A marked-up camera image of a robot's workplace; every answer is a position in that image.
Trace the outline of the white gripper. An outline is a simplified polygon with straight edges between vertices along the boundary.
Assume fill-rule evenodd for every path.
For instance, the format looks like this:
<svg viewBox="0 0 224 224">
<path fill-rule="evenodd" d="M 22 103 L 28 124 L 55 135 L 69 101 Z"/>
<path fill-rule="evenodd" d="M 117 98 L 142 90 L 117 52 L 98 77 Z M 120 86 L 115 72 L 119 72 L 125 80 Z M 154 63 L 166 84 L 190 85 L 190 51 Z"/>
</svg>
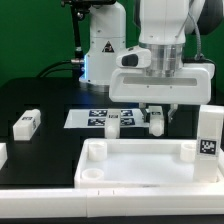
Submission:
<svg viewBox="0 0 224 224">
<path fill-rule="evenodd" d="M 145 69 L 116 69 L 111 77 L 109 97 L 113 102 L 139 103 L 144 123 L 150 122 L 146 103 L 170 104 L 171 123 L 178 104 L 201 105 L 211 99 L 213 63 L 185 63 L 172 77 L 149 76 Z"/>
</svg>

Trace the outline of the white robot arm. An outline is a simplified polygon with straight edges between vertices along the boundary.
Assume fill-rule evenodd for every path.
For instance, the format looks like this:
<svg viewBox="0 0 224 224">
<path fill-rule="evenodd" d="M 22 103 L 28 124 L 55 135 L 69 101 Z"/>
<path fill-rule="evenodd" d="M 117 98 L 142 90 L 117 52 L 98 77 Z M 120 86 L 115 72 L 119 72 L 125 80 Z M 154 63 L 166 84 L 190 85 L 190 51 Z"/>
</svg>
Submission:
<svg viewBox="0 0 224 224">
<path fill-rule="evenodd" d="M 114 102 L 203 105 L 211 99 L 215 65 L 197 52 L 183 57 L 188 34 L 207 35 L 224 21 L 224 0 L 135 0 L 138 44 L 127 48 L 119 3 L 90 5 L 90 49 L 80 84 L 107 91 Z"/>
</svg>

